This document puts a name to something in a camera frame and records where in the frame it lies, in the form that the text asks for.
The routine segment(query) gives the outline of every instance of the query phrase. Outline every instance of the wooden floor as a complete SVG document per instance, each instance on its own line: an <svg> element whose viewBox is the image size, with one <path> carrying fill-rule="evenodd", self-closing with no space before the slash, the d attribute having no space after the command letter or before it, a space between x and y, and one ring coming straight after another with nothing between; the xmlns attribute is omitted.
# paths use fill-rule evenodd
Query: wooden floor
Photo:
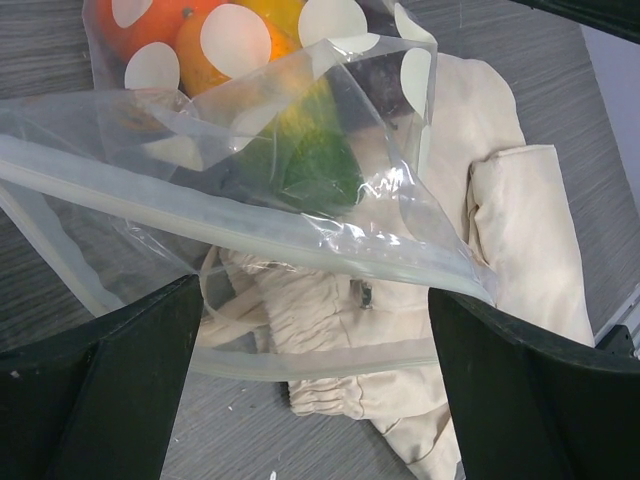
<svg viewBox="0 0 640 480"><path fill-rule="evenodd" d="M640 220L577 25L506 0L407 0L440 49L490 62L562 162L594 329L640 283ZM82 0L0 0L0 98L92 87ZM0 350L87 318L0 214ZM279 385L190 375L165 480L410 479L366 422L299 419Z"/></svg>

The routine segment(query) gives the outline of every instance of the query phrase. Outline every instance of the green fruit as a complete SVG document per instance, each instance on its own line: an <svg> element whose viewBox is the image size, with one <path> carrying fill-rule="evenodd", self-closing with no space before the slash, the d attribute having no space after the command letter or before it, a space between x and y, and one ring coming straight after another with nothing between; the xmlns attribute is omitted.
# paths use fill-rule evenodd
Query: green fruit
<svg viewBox="0 0 640 480"><path fill-rule="evenodd" d="M362 173L324 79L233 158L293 211L333 218L358 203Z"/></svg>

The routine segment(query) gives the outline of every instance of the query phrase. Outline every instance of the transparent ziplock bag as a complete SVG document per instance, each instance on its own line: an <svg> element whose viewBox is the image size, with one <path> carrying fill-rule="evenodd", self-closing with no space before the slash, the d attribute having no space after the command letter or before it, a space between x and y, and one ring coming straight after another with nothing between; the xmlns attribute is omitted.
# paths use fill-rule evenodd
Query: transparent ziplock bag
<svg viewBox="0 0 640 480"><path fill-rule="evenodd" d="M494 280L415 174L435 45L347 43L191 100L5 102L0 205L95 316L198 274L198 371L294 380L436 363L427 289L491 303ZM389 69L376 89L358 62ZM385 91L397 105L380 111Z"/></svg>

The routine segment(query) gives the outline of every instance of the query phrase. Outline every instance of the plastic bag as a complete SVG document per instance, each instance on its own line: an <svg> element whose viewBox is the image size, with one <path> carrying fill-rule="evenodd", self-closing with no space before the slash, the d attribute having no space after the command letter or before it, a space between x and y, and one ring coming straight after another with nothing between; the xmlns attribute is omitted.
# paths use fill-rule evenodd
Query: plastic bag
<svg viewBox="0 0 640 480"><path fill-rule="evenodd" d="M155 89L4 102L0 205L96 316L200 275L201 333L216 338L196 370L292 380L435 363L428 318L400 325L393 312L426 315L426 287L491 302L492 274L415 175L435 44L346 49L356 40L320 41L193 100ZM403 95L398 75L373 90L358 80L398 58ZM298 323L291 298L307 308ZM296 353L322 350L345 318L362 341Z"/></svg>

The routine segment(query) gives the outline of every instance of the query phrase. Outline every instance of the gray wood surface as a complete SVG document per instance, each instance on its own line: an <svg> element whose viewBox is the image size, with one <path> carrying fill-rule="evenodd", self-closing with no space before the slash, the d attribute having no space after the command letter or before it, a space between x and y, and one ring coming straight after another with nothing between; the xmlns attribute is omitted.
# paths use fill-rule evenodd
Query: gray wood surface
<svg viewBox="0 0 640 480"><path fill-rule="evenodd" d="M577 25L503 0L405 2L441 50L487 60L553 143L601 326L640 282L640 220ZM0 0L0 98L91 88L82 0ZM0 349L88 318L0 214ZM366 422L289 413L278 385L189 375L165 480L409 479Z"/></svg>

